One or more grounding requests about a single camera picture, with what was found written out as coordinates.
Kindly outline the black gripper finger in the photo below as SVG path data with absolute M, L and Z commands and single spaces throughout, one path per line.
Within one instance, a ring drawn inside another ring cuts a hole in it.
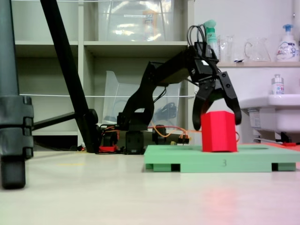
M 201 128 L 201 115 L 208 111 L 214 101 L 219 100 L 216 81 L 202 81 L 199 85 L 192 111 L 192 121 L 196 131 Z
M 239 125 L 242 120 L 241 109 L 228 73 L 218 73 L 215 83 L 216 85 L 213 91 L 214 100 L 223 99 L 227 107 L 230 108 L 234 113 L 235 125 Z

